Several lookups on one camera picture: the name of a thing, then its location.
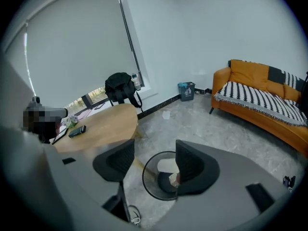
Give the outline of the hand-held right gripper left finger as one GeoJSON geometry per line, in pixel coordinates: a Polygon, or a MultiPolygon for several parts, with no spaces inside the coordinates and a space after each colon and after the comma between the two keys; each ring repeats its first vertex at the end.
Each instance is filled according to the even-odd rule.
{"type": "Polygon", "coordinates": [[[132,231],[123,180],[134,160],[134,140],[59,153],[47,160],[75,231],[132,231]]]}

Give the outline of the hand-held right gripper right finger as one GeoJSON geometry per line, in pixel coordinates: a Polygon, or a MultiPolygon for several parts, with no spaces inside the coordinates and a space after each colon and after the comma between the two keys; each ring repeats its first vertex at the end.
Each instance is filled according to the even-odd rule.
{"type": "Polygon", "coordinates": [[[143,170],[155,199],[173,201],[156,231],[259,231],[291,194],[251,159],[189,141],[160,152],[143,170]]]}

